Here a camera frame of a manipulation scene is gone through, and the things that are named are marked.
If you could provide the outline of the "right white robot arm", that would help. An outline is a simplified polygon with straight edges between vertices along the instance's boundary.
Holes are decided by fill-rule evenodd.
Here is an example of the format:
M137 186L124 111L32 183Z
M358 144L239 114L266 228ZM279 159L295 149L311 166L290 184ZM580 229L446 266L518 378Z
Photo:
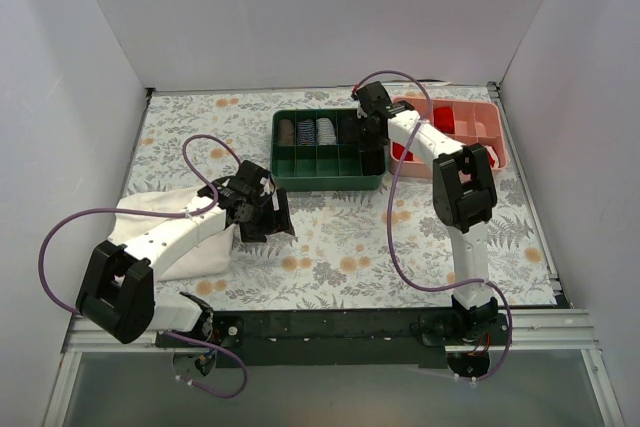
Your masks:
M362 152L388 141L404 145L423 163L431 165L432 205L449 235L455 282L427 287L411 281L402 271L393 241L392 210L398 183L398 176L394 175L387 201L386 235L396 273L415 290L449 291L452 308L443 322L444 332L464 344L479 342L498 318L488 262L489 222L497 193L486 148L448 137L412 104L392 101L378 81L357 84L352 99L358 103L358 142Z

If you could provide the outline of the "pink divided organizer tray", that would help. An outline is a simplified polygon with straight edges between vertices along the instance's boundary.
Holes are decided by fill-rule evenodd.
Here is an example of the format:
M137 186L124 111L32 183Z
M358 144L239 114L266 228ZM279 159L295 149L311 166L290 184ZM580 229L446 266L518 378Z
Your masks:
M409 102L420 115L426 114L427 120L433 126L434 109L441 106L451 106L454 113L455 133L445 135L467 145L480 143L484 147L485 145L493 146L501 163L499 169L491 168L494 173L504 170L508 165L508 151L503 135L502 122L498 107L495 104L462 99L434 99L433 109L430 109L428 102L424 98L411 96L394 98L395 102L401 100Z

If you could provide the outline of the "black underwear beige waistband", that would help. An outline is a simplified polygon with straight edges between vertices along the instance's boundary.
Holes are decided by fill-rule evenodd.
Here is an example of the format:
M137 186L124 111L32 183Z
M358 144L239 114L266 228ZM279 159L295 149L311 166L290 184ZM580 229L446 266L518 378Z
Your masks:
M360 153L362 174L364 176L382 175L386 170L385 153L383 149L362 151Z

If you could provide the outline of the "green divided organizer tray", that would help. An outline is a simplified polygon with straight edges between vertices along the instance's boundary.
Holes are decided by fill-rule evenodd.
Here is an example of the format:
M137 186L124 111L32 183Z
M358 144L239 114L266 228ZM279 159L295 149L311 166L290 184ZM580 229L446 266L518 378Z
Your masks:
M338 127L344 117L356 118L354 109L299 109L279 110L272 117L270 171L276 184L289 192L310 191L368 191L377 189L382 175L362 174L360 151L356 144L338 142ZM337 144L302 146L296 144L296 123L311 119L329 118L335 128ZM281 119L290 119L295 125L295 144L279 146L277 128Z

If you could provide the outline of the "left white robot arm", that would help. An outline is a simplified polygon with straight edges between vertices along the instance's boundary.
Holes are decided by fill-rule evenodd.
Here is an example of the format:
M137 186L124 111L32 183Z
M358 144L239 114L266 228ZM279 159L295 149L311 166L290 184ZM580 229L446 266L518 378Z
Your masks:
M238 228L245 243L293 234L285 188L268 170L245 160L236 174L199 189L177 218L170 218L116 244L105 240L90 257L76 309L123 344L149 327L177 331L193 347L214 335L214 310L180 292L160 295L155 284L204 241Z

